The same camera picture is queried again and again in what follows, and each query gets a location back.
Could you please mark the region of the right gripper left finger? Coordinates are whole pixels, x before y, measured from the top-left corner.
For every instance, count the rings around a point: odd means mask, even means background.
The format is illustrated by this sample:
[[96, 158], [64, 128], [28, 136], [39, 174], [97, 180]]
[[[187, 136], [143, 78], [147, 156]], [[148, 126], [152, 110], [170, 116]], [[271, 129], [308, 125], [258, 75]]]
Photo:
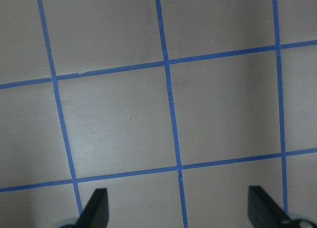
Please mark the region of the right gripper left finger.
[[106, 228], [109, 223], [109, 204], [106, 188], [97, 188], [76, 220], [65, 220], [56, 228]]

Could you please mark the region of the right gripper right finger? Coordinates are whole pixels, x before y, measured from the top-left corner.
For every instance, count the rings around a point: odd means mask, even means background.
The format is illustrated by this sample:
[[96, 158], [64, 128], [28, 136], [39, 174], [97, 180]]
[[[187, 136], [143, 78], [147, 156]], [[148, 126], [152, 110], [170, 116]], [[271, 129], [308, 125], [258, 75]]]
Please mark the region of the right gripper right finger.
[[315, 228], [311, 220], [291, 218], [259, 185], [248, 187], [248, 219], [254, 228]]

